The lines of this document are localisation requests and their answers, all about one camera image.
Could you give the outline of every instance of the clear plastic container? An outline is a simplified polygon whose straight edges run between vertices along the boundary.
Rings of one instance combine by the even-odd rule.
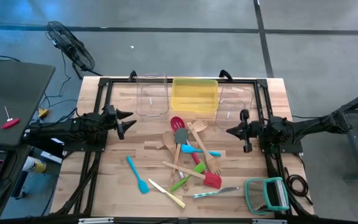
[[[136,113],[157,117],[169,111],[167,76],[161,73],[145,73],[136,76]]]
[[[200,78],[174,78],[172,109],[197,113],[214,113],[218,108],[218,82]]]
[[[246,88],[225,85],[222,88],[218,112],[216,112],[216,126],[229,129],[237,126],[240,120],[240,112],[243,109],[250,111],[254,93]]]

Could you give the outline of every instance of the wooden table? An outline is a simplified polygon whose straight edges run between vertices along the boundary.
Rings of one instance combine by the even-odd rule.
[[[281,78],[270,78],[268,89],[275,116],[291,119],[290,106],[284,81]],[[93,111],[99,77],[84,77],[78,99],[78,112]],[[251,85],[236,84],[253,91]],[[166,116],[146,119],[135,113],[136,111],[136,84],[115,83],[112,88],[111,104],[122,111],[133,111],[134,115],[126,120],[136,119],[125,134],[125,140],[120,141],[115,131],[110,131],[106,150],[102,153],[99,167],[98,181],[93,202],[93,217],[203,217],[203,218],[252,218],[258,217],[250,213],[244,198],[244,182],[255,177],[267,177],[264,155],[261,153],[257,140],[252,139],[254,150],[243,153],[244,141],[228,134],[215,125],[215,114],[196,114],[177,112],[170,109]],[[219,151],[222,156],[219,161],[222,165],[222,187],[240,187],[240,190],[227,192],[214,197],[193,199],[193,194],[214,191],[203,186],[202,180],[189,180],[190,189],[185,192],[182,188],[175,195],[186,204],[182,209],[166,195],[161,194],[150,183],[150,192],[142,195],[137,186],[137,180],[129,167],[126,156],[130,155],[139,171],[141,178],[148,178],[168,189],[168,180],[171,169],[162,164],[162,161],[172,162],[173,157],[167,148],[157,149],[155,146],[162,143],[162,134],[171,131],[170,119],[179,116],[185,122],[194,122],[196,119],[207,119],[208,127],[199,133],[208,150]],[[250,119],[257,120],[256,102],[252,103]],[[194,137],[189,134],[190,143]],[[51,212],[57,211],[68,200],[80,179],[84,153],[75,152],[63,161],[58,184],[53,198]],[[190,154],[180,154],[180,161],[184,167],[192,169],[195,165]],[[305,177],[305,171],[299,158],[291,154],[283,154],[284,166],[291,174]],[[83,207],[85,206],[88,189],[85,189]],[[305,209],[313,213],[313,207],[305,198],[298,198]]]

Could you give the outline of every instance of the wooden fork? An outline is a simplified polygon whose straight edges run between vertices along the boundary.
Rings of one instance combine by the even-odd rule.
[[[193,124],[194,130],[196,132],[204,131],[206,127],[208,126],[208,122],[206,120],[197,120]]]
[[[187,127],[193,134],[197,143],[200,145],[200,148],[203,150],[204,155],[205,155],[206,164],[208,166],[209,171],[211,171],[212,173],[214,173],[216,175],[221,175],[221,170],[220,170],[221,165],[220,165],[219,161],[209,154],[208,150],[205,148],[203,142],[201,141],[200,137],[198,136],[195,127],[191,124],[191,122],[187,123]]]

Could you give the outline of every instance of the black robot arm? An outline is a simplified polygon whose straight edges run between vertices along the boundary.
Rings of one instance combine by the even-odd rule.
[[[278,145],[283,143],[296,144],[307,134],[327,131],[329,133],[346,134],[352,126],[349,124],[343,111],[335,111],[329,115],[307,121],[291,122],[287,118],[272,116],[267,124],[258,121],[247,122],[248,110],[240,112],[241,123],[226,132],[246,141],[244,152],[252,151],[249,138],[259,137],[262,146]]]
[[[121,119],[132,114],[107,105],[101,114],[86,113],[61,123],[37,121],[25,131],[24,142],[40,149],[50,149],[64,142],[65,151],[92,151],[87,148],[103,141],[103,136],[111,129],[117,130],[119,139],[124,139],[124,133],[136,120],[123,122]]]

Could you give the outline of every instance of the yellow plastic container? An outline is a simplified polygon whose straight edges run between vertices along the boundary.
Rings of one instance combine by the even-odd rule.
[[[218,81],[174,78],[171,107],[176,111],[214,113],[218,108]]]

